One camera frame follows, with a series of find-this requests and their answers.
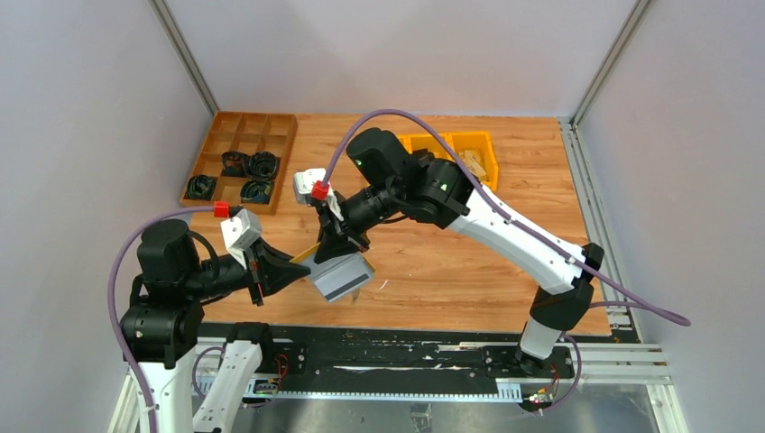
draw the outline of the gray wall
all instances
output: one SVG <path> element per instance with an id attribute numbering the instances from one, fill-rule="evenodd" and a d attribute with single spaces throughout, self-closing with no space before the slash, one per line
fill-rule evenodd
<path id="1" fill-rule="evenodd" d="M 657 0 L 582 133 L 693 432 L 761 431 L 765 4 Z"/>
<path id="2" fill-rule="evenodd" d="M 224 109 L 570 115 L 634 0 L 169 0 Z"/>
<path id="3" fill-rule="evenodd" d="M 177 206 L 208 116 L 148 2 L 0 3 L 0 430 L 102 432 L 109 266 Z"/>

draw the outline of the white arm segment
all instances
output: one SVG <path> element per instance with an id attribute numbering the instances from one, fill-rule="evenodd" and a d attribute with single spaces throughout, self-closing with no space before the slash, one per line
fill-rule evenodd
<path id="1" fill-rule="evenodd" d="M 582 262 L 585 260 L 581 246 L 555 237 L 532 223 L 525 216 L 502 203 L 486 186 L 484 186 L 484 191 L 495 203 L 509 213 L 512 219 L 520 220 L 526 226 L 533 228 L 573 254 L 578 260 Z M 567 263 L 560 254 L 552 251 L 518 227 L 506 224 L 504 219 L 495 213 L 477 192 L 473 191 L 466 205 L 470 209 L 470 213 L 467 216 L 458 217 L 447 228 L 472 237 L 517 264 L 526 273 L 534 277 L 534 280 L 539 283 L 544 291 L 552 295 L 573 289 L 571 281 L 582 274 L 581 269 L 574 264 Z"/>
<path id="2" fill-rule="evenodd" d="M 226 357 L 220 366 L 209 394 L 201 407 L 191 417 L 191 381 L 196 353 L 189 350 L 172 370 L 165 370 L 163 363 L 139 363 L 149 387 L 154 404 L 158 408 L 158 433 L 198 432 L 230 433 L 236 411 L 244 390 L 263 360 L 260 345 L 250 341 L 236 340 L 226 346 Z M 138 390 L 141 404 L 140 431 L 149 433 L 149 417 L 143 396 Z"/>

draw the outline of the yellow plastic tray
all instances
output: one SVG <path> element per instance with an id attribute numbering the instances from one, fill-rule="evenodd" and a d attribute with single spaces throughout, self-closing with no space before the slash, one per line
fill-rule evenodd
<path id="1" fill-rule="evenodd" d="M 494 156 L 492 136 L 487 131 L 466 131 L 439 135 L 457 153 L 464 151 L 478 152 L 484 163 L 482 167 L 486 170 L 484 185 L 496 192 L 500 180 L 500 166 L 497 164 L 496 156 Z M 398 138 L 409 153 L 419 149 L 428 149 L 430 152 L 433 152 L 436 158 L 453 161 L 448 153 L 444 151 L 444 148 L 441 147 L 441 144 L 430 134 L 399 135 Z"/>

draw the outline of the dark stripe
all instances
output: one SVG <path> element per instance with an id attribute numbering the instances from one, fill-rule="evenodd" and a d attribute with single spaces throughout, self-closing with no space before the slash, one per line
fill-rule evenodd
<path id="1" fill-rule="evenodd" d="M 358 277 L 354 278 L 354 279 L 353 279 L 353 280 L 351 280 L 350 282 L 348 282 L 348 283 L 344 284 L 344 285 L 343 285 L 343 287 L 341 287 L 340 289 L 337 289 L 337 290 L 333 291 L 332 293 L 329 293 L 329 294 L 328 294 L 327 296 L 325 296 L 324 298 L 325 298 L 326 300 L 331 300 L 331 299 L 334 299 L 334 298 L 336 298 L 336 297 L 338 297 L 338 296 L 342 295 L 342 294 L 343 294 L 344 292 L 346 292 L 347 290 L 349 290 L 349 289 L 351 289 L 352 287 L 354 287 L 356 284 L 358 284 L 358 283 L 360 283 L 360 282 L 362 282 L 362 281 L 367 281 L 367 280 L 369 280 L 369 275 L 367 275 L 367 274 L 364 274 L 364 275 L 359 275 Z"/>

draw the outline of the gray floor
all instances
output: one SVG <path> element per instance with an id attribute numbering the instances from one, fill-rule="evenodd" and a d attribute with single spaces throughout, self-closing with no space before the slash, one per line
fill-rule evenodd
<path id="1" fill-rule="evenodd" d="M 517 419 L 521 410 L 514 404 L 432 403 L 430 431 L 415 428 L 412 404 L 406 401 L 276 401 L 259 410 L 240 410 L 233 431 L 658 433 L 648 393 L 639 385 L 586 385 L 542 419 Z"/>

